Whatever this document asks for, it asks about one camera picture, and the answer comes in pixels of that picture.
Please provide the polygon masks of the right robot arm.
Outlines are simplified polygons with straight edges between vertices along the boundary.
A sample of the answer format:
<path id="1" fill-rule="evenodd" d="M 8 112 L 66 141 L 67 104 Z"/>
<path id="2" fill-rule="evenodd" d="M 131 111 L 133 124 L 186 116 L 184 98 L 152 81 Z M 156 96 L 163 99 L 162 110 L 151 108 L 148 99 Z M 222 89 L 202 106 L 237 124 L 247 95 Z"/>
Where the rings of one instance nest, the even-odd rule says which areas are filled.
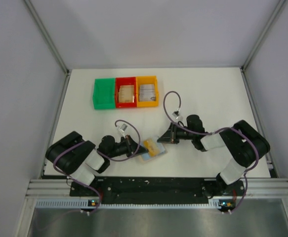
<path id="1" fill-rule="evenodd" d="M 186 121 L 186 126 L 171 123 L 157 142 L 178 144 L 180 140 L 190 140 L 201 152 L 226 147 L 231 160 L 216 176 L 222 187 L 238 181 L 252 164 L 258 163 L 270 151 L 269 142 L 245 120 L 213 134 L 206 133 L 198 115 L 189 115 Z"/>

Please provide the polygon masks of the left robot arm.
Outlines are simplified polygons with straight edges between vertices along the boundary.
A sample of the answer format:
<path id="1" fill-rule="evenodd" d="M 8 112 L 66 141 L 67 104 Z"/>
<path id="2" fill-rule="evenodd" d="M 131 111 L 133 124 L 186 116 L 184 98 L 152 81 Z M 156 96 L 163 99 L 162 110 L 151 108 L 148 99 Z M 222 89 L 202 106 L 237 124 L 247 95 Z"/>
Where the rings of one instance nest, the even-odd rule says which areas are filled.
<path id="1" fill-rule="evenodd" d="M 98 147 L 91 141 L 73 131 L 51 145 L 46 153 L 55 169 L 81 183 L 90 185 L 95 179 L 95 172 L 103 173 L 110 161 L 120 156 L 135 157 L 148 150 L 136 143 L 130 135 L 121 137 L 116 142 L 111 135 L 104 136 Z"/>

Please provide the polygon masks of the beige card holder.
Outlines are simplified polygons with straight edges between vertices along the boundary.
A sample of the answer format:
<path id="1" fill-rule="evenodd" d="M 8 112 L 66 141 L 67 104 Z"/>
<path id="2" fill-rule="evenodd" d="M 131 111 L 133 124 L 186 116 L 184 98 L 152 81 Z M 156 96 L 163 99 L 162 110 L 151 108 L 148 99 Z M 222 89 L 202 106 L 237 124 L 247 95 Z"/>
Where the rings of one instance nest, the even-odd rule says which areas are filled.
<path id="1" fill-rule="evenodd" d="M 157 142 L 158 139 L 159 136 L 153 136 L 141 142 L 141 146 L 146 148 L 148 151 L 140 156 L 141 162 L 146 163 L 166 154 L 166 149 L 163 143 Z"/>

